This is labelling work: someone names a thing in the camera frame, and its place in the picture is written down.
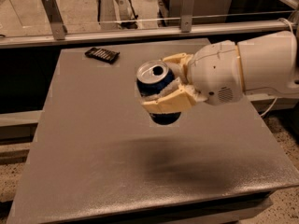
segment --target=speckled floor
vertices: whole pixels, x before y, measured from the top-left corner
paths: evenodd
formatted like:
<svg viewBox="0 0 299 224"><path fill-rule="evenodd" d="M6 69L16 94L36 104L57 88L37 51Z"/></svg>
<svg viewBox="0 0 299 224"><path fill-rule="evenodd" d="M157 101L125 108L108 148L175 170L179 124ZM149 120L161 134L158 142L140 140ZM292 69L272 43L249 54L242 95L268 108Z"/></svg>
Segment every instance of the speckled floor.
<svg viewBox="0 0 299 224"><path fill-rule="evenodd" d="M294 134L284 111L277 111L265 119L294 166L299 170L299 136ZM21 177L23 163L0 165L0 202L12 200ZM241 224L297 224L299 223L299 188L278 190L271 195L273 205L255 218L242 220ZM0 205L0 224L6 223L7 205Z"/></svg>

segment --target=gray tabletop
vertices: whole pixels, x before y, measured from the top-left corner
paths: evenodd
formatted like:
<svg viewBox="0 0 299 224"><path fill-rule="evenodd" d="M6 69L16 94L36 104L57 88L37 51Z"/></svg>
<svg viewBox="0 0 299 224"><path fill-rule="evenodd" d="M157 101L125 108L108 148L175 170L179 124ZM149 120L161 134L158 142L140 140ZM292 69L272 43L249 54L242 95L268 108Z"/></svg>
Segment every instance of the gray tabletop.
<svg viewBox="0 0 299 224"><path fill-rule="evenodd" d="M111 46L113 65L65 49L8 223L107 217L299 185L299 173L243 98L199 104L169 126L139 104L138 66L206 40Z"/></svg>

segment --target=cylindrical object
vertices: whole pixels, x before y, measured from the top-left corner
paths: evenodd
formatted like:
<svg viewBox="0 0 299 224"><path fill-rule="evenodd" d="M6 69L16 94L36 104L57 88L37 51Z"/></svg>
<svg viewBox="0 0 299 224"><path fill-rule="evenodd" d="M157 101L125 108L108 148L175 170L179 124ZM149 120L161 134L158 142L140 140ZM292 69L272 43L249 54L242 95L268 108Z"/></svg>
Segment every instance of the cylindrical object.
<svg viewBox="0 0 299 224"><path fill-rule="evenodd" d="M175 76L171 69L162 61L151 61L142 64L137 71L137 87L141 96L147 97L159 94ZM175 122L180 113L173 114L149 114L152 120L161 125Z"/></svg>

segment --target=speaker grille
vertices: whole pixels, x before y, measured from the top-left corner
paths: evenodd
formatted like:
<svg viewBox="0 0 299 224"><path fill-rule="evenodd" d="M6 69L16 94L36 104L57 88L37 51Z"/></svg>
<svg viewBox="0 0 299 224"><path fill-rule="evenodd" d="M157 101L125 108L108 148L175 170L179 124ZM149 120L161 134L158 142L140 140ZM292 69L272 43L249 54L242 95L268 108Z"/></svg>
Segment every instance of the speaker grille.
<svg viewBox="0 0 299 224"><path fill-rule="evenodd" d="M223 103L230 102L234 98L232 90L227 87L221 88L221 90L218 92L218 97Z"/></svg>

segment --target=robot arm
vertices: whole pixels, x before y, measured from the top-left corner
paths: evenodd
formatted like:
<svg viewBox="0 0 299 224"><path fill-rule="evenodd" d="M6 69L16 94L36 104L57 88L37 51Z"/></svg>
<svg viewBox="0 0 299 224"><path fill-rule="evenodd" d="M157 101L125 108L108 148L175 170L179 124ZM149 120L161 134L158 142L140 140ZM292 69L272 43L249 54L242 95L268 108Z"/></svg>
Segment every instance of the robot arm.
<svg viewBox="0 0 299 224"><path fill-rule="evenodd" d="M237 44L223 41L194 55L181 53L143 64L137 73L141 104L153 117L179 114L198 102L237 102L243 93L298 98L296 52L295 36L284 31ZM173 77L165 81L169 71ZM148 85L155 89L159 82L160 89L151 95L143 92Z"/></svg>

